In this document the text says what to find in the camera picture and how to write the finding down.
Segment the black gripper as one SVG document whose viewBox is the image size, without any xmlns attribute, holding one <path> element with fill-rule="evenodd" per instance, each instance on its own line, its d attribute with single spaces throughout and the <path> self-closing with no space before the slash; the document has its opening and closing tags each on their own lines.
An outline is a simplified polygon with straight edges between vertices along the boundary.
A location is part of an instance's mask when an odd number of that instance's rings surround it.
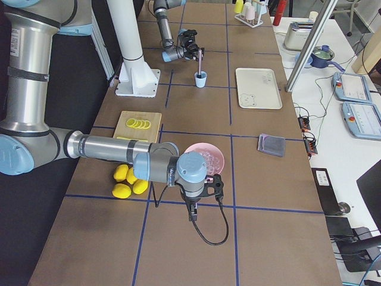
<svg viewBox="0 0 381 286">
<path fill-rule="evenodd" d="M 199 197 L 188 197 L 182 194 L 182 199 L 188 205 L 189 221 L 196 222 L 198 218 L 198 205 L 197 202 L 200 200 Z"/>
<path fill-rule="evenodd" d="M 202 61 L 204 57 L 204 48 L 200 48 L 196 43 L 186 47 L 186 58 L 188 60 Z"/>
</svg>

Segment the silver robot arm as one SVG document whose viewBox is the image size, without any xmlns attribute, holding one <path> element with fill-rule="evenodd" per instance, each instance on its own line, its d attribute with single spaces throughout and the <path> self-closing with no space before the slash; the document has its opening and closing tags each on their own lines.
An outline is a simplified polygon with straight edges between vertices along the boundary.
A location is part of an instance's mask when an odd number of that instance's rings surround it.
<svg viewBox="0 0 381 286">
<path fill-rule="evenodd" d="M 161 46 L 163 48 L 162 58 L 164 62 L 171 62 L 180 58 L 186 60 L 202 61 L 204 57 L 204 48 L 196 43 L 197 31 L 194 29 L 179 30 L 177 42 L 171 33 L 167 11 L 183 6 L 186 1 L 154 1 L 153 10 L 157 20 L 158 28 L 161 35 Z"/>
<path fill-rule="evenodd" d="M 55 35 L 51 60 L 47 124 L 89 132 L 109 83 L 92 38 Z M 46 231 L 57 215 L 77 162 L 62 159 L 23 175 L 1 175 L 1 227 Z"/>
</svg>

